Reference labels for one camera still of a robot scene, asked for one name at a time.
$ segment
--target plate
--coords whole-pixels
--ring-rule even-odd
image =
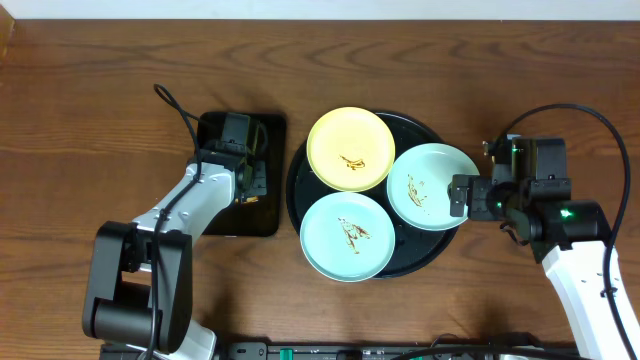
[[[445,144],[424,144],[409,149],[396,160],[387,179],[387,195],[393,210],[408,224],[439,231],[467,219],[449,215],[448,187],[453,175],[479,175],[462,151]]]
[[[302,220],[300,243],[307,260],[338,281],[369,279],[387,265],[395,246],[389,215],[370,198],[349,192],[327,195]]]
[[[327,186],[359,192],[378,185],[389,174],[395,144],[391,131],[376,114],[344,107],[326,113],[313,125],[307,156]]]

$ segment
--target wooden table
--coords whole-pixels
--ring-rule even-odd
[[[640,24],[542,22],[19,21],[0,68],[0,357],[96,358],[80,326],[94,235],[147,211],[192,148],[165,84],[193,113],[283,111],[285,168],[314,121],[344,105],[404,112],[468,152],[535,106],[610,117],[632,156],[619,236],[640,315]],[[622,166],[594,119],[556,111],[522,134],[563,136],[574,198],[613,221]],[[201,239],[193,316],[223,339],[429,343],[530,331],[572,341],[529,248],[466,223],[428,267],[342,284],[305,260],[286,213],[270,238]]]

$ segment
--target white wall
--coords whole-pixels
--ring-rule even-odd
[[[16,19],[640,20],[640,0],[0,0]]]

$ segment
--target cable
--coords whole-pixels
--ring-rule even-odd
[[[197,116],[193,115],[192,113],[187,112],[183,108],[181,108],[180,105],[175,101],[173,96],[171,96],[171,93],[163,85],[154,84],[153,85],[153,90],[155,90],[156,94],[158,94],[158,96],[160,96],[160,98],[162,100],[164,100],[164,102],[169,104],[169,106],[171,106],[172,108],[178,110],[178,112],[180,112],[180,115],[182,115],[183,118],[186,116],[188,118],[191,118],[191,119],[197,121],[198,124],[202,124],[204,126],[208,126],[210,128],[213,128],[213,129],[216,128],[215,125],[210,124],[210,123],[208,123],[208,122],[206,122],[204,120],[201,120],[199,117],[197,117]]]
[[[400,356],[396,356],[391,360],[412,360],[421,356],[433,356],[443,354],[493,354],[493,355],[515,355],[525,356],[535,359],[544,360],[586,360],[583,357],[556,354],[543,350],[533,350],[526,348],[498,348],[488,346],[441,346],[437,348],[428,348],[418,351],[412,351]]]
[[[603,280],[604,280],[604,293],[607,295],[607,300],[609,302],[609,308],[611,308],[611,315],[613,316],[613,321],[616,323],[616,327],[618,328],[618,332],[620,333],[620,338],[622,339],[622,343],[624,347],[627,349],[627,353],[629,353],[629,357],[632,360],[636,360],[636,354],[633,352],[633,347],[631,345],[631,341],[629,340],[629,336],[624,329],[624,325],[622,324],[622,319],[620,318],[620,313],[618,312],[618,307],[616,306],[615,298],[613,296],[615,289],[611,286],[611,254],[613,253],[613,249],[616,243],[616,238],[618,236],[618,231],[620,230],[620,226],[622,225],[622,218],[624,216],[624,211],[627,207],[627,202],[629,201],[629,192],[631,190],[631,165],[629,163],[629,154],[627,154],[627,148],[624,145],[624,141],[622,141],[622,137],[618,133],[618,130],[611,124],[607,118],[605,118],[599,112],[578,104],[551,104],[545,105],[533,110],[529,110],[526,113],[520,115],[518,118],[513,120],[509,126],[502,131],[498,141],[503,141],[506,138],[507,133],[511,128],[517,125],[520,121],[524,120],[530,115],[539,113],[545,110],[551,109],[574,109],[582,112],[586,112],[600,120],[604,126],[609,129],[613,137],[616,139],[618,143],[618,147],[620,148],[620,154],[622,155],[622,165],[624,168],[624,190],[622,192],[622,200],[620,201],[620,206],[618,207],[618,215],[616,216],[616,220],[613,223],[613,228],[611,229],[611,237],[609,241],[605,244],[605,252],[604,252],[604,260],[603,260]]]
[[[438,342],[440,341],[440,339],[442,339],[442,338],[443,338],[443,337],[445,337],[445,336],[453,336],[453,337],[455,337],[456,339],[460,339],[460,338],[458,337],[458,335],[456,335],[456,334],[452,334],[452,333],[444,333],[444,334],[440,334],[440,335],[439,335],[435,340],[433,340],[433,342],[431,343],[431,346],[429,346],[429,347],[430,347],[430,348],[432,348],[432,347],[436,346],[436,345],[438,344]]]
[[[156,94],[162,98],[172,108],[178,110],[182,120],[189,129],[191,140],[193,140],[193,147],[196,153],[196,173],[193,175],[193,179],[182,189],[176,196],[167,203],[167,205],[160,210],[158,221],[153,229],[153,235],[151,236],[151,339],[149,340],[149,347],[143,353],[145,360],[150,360],[153,357],[153,352],[158,346],[158,325],[160,324],[159,310],[158,310],[158,258],[160,257],[160,250],[158,246],[158,234],[162,229],[162,224],[167,220],[167,217],[171,213],[171,209],[180,199],[186,194],[195,184],[200,180],[200,174],[202,173],[202,154],[200,153],[200,146],[198,145],[198,138],[196,132],[193,130],[193,126],[189,122],[189,118],[195,119],[200,122],[200,119],[184,111],[176,99],[171,95],[169,90],[160,84],[154,84],[153,90]]]

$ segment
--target black tray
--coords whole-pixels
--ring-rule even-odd
[[[433,130],[420,122],[388,111],[374,111],[384,121],[396,144],[396,159],[414,146],[425,143],[443,143]],[[322,197],[336,192],[325,185],[311,170],[307,160],[307,142],[293,157],[287,176],[286,200],[289,217],[300,234],[300,225],[307,210]],[[375,278],[392,278],[410,274],[435,259],[451,242],[458,227],[446,231],[425,231],[402,220],[389,204],[387,180],[374,188],[362,192],[385,209],[391,217],[396,233],[396,248],[387,266]]]

